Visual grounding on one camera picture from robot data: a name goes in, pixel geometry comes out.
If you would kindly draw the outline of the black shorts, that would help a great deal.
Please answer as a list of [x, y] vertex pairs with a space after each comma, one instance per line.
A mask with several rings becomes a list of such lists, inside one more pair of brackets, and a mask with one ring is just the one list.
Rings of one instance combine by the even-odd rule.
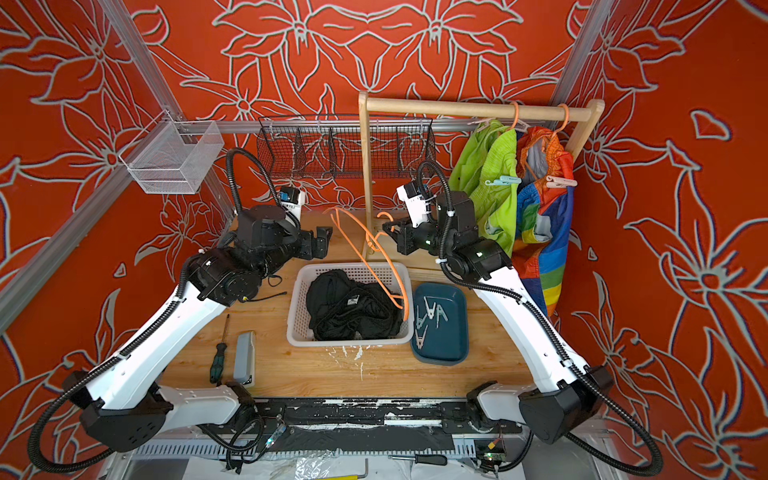
[[377, 283], [362, 283], [334, 269], [309, 286], [309, 329], [318, 341], [380, 340], [400, 331], [403, 313]]

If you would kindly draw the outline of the light green clothespin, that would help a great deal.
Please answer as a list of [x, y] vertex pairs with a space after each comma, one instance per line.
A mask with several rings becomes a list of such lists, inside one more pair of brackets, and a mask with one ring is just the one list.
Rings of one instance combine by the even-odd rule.
[[434, 319], [435, 319], [436, 327], [439, 328], [441, 323], [445, 323], [448, 321], [448, 316], [445, 310], [443, 309], [443, 307], [439, 303], [435, 304], [434, 310], [435, 310]]

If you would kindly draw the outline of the lime green shorts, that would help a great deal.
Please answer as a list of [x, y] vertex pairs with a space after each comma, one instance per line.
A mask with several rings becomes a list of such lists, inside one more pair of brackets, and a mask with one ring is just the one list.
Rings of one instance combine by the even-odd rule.
[[449, 178], [452, 191], [462, 191], [474, 205], [479, 234], [496, 241], [511, 255], [517, 230], [518, 186], [485, 186], [486, 180], [517, 174], [518, 138], [498, 120], [479, 126], [465, 144]]

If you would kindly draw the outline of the mint clothespin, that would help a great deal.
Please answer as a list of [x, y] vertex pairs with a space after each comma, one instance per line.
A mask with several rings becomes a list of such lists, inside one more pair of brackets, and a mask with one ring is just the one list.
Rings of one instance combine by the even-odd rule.
[[501, 175], [493, 180], [486, 180], [485, 186], [512, 186], [522, 183], [522, 179], [516, 176]]

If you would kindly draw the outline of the orange hanger of green shorts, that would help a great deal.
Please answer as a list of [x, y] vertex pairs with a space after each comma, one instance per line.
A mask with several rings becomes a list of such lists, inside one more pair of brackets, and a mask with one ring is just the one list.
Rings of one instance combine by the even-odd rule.
[[514, 117], [513, 117], [512, 123], [508, 127], [508, 131], [515, 130], [515, 128], [516, 128], [516, 126], [517, 126], [517, 124], [519, 122], [519, 119], [520, 119], [520, 104], [515, 101], [515, 102], [513, 102], [512, 105], [514, 107]]

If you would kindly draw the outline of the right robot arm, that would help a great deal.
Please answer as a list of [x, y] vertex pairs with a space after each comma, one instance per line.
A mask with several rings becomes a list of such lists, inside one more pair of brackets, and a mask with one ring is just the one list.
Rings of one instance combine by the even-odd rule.
[[[593, 458], [635, 476], [661, 473], [664, 460], [648, 430], [610, 398], [613, 377], [604, 366], [590, 366], [554, 329], [523, 285], [509, 255], [477, 232], [467, 194], [453, 191], [441, 167], [423, 161], [415, 179], [399, 188], [409, 216], [384, 225], [403, 255], [424, 250], [434, 256], [453, 284], [472, 290], [492, 311], [523, 356], [534, 386], [527, 391], [494, 382], [474, 390], [474, 401], [489, 420], [524, 425], [526, 442], [553, 444], [565, 438]], [[616, 413], [650, 453], [644, 465], [610, 456], [579, 438], [574, 430], [601, 407]]]

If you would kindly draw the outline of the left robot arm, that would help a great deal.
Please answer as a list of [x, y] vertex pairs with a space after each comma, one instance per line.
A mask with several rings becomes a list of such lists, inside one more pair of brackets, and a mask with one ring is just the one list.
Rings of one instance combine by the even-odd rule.
[[[261, 171], [272, 204], [243, 207], [234, 174], [238, 155]], [[299, 207], [282, 204], [268, 170], [247, 150], [229, 150], [226, 169], [237, 213], [236, 230], [218, 246], [185, 261], [170, 297], [115, 353], [88, 372], [70, 375], [63, 392], [30, 431], [27, 454], [36, 468], [69, 474], [114, 453], [135, 450], [161, 432], [192, 426], [209, 431], [213, 425], [255, 416], [251, 395], [235, 382], [181, 390], [160, 386], [157, 380], [203, 327], [234, 303], [254, 300], [262, 282], [289, 260], [325, 258], [333, 230], [302, 229]], [[45, 456], [45, 427], [66, 403], [79, 408], [81, 426], [91, 439], [104, 445], [103, 451], [74, 463]]]

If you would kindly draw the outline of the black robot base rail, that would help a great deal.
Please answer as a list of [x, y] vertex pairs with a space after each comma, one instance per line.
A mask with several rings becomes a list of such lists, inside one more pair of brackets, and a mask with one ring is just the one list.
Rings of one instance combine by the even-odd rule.
[[236, 428], [255, 424], [236, 440], [238, 446], [257, 440], [264, 448], [280, 427], [270, 453], [299, 451], [452, 452], [466, 453], [475, 439], [514, 437], [523, 428], [513, 421], [483, 417], [464, 398], [258, 398], [256, 411], [243, 420], [222, 426], [208, 425], [201, 436], [216, 443], [229, 442]]

